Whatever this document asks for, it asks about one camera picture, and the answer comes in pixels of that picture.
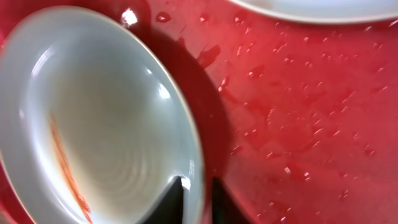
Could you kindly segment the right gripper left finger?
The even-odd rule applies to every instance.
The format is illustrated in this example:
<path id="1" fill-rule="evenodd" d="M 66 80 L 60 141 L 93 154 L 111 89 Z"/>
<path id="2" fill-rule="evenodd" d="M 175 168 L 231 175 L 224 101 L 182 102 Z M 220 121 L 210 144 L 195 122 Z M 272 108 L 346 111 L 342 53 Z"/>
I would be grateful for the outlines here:
<path id="1" fill-rule="evenodd" d="M 182 224 L 183 196 L 181 177 L 176 177 L 156 209 L 143 224 Z"/>

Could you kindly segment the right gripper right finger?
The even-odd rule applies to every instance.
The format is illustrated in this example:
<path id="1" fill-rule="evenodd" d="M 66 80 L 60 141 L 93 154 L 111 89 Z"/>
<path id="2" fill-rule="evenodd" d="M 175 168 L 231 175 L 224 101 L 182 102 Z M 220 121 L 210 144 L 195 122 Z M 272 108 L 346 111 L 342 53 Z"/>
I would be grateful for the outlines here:
<path id="1" fill-rule="evenodd" d="M 219 178 L 212 179 L 211 190 L 212 224 L 248 224 L 229 192 Z"/>

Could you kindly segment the white plate top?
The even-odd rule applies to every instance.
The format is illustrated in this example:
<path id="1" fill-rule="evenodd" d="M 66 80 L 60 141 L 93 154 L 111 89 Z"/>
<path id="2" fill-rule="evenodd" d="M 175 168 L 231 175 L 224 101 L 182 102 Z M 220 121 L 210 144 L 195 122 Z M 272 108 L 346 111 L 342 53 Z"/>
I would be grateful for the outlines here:
<path id="1" fill-rule="evenodd" d="M 397 18 L 397 0 L 230 0 L 265 16 L 310 24 L 354 24 Z"/>

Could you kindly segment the white plate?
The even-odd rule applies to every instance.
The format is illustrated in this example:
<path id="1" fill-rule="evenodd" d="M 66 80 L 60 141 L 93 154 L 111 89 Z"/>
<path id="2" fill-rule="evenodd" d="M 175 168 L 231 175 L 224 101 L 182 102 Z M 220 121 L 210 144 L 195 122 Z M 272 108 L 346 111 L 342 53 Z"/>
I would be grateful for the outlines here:
<path id="1" fill-rule="evenodd" d="M 74 6 L 21 20 L 1 54 L 1 163 L 35 223 L 144 223 L 183 188 L 199 223 L 200 138 L 160 60 L 114 20 Z"/>
<path id="2" fill-rule="evenodd" d="M 354 24 L 397 18 L 397 0 L 230 0 L 265 16 L 310 24 Z"/>

